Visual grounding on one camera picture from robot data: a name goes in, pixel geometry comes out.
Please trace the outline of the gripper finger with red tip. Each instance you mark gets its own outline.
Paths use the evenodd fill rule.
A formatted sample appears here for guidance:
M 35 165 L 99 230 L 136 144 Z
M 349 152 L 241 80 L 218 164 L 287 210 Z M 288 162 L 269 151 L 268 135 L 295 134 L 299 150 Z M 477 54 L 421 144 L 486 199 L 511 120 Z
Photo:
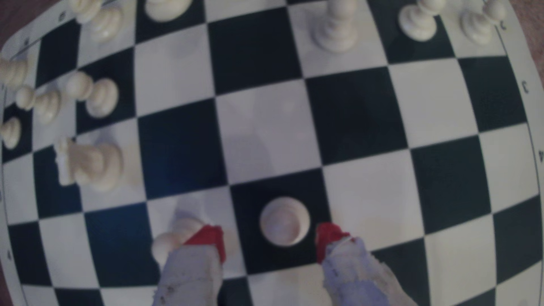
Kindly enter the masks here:
M 316 260 L 333 305 L 417 305 L 364 240 L 323 222 L 316 227 Z
M 183 243 L 177 233 L 163 233 L 152 254 L 161 267 L 153 305 L 218 305 L 226 260 L 221 226 L 203 226 Z

